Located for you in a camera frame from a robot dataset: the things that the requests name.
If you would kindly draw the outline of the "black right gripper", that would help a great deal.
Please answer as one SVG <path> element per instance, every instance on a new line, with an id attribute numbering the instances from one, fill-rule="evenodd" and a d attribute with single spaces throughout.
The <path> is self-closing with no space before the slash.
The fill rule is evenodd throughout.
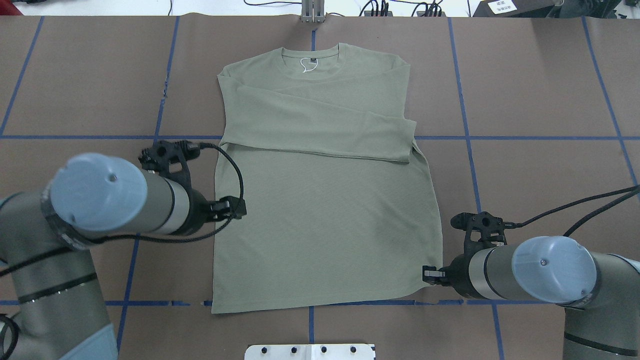
<path id="1" fill-rule="evenodd" d="M 466 255 L 460 254 L 441 269 L 432 265 L 423 265 L 422 281 L 432 286 L 453 288 L 460 296 L 474 299 L 476 289 L 470 280 L 469 262 Z"/>

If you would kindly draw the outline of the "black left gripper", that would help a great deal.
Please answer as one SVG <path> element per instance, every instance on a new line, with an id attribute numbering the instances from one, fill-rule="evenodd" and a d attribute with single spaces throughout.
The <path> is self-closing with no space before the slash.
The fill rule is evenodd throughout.
<path id="1" fill-rule="evenodd" d="M 187 234 L 194 235 L 206 223 L 242 219 L 247 215 L 246 202 L 238 197 L 208 200 L 202 194 L 192 194 L 187 217 Z"/>

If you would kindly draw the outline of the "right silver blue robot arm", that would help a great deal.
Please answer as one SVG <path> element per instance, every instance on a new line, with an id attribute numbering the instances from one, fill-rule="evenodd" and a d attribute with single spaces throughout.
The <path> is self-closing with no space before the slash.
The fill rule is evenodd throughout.
<path id="1" fill-rule="evenodd" d="M 560 306 L 565 360 L 639 358 L 638 260 L 590 251 L 563 235 L 542 235 L 521 244 L 472 242 L 443 268 L 423 266 L 422 279 L 467 299 Z"/>

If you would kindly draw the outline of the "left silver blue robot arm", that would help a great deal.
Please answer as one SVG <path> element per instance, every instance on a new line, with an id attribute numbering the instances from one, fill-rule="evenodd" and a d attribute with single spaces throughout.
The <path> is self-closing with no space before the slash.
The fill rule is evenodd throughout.
<path id="1" fill-rule="evenodd" d="M 187 173 L 146 171 L 121 157 L 80 153 L 41 189 L 1 200 L 1 276 L 19 310 L 1 314 L 3 360 L 116 360 L 118 339 L 90 249 L 117 240 L 185 244 L 205 223 L 246 214 L 239 194 L 216 202 Z"/>

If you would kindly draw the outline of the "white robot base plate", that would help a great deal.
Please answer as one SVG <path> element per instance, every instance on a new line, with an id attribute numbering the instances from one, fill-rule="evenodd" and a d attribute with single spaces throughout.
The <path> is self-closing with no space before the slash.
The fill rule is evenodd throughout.
<path id="1" fill-rule="evenodd" d="M 247 347 L 245 360 L 375 360 L 374 344 L 256 344 Z"/>

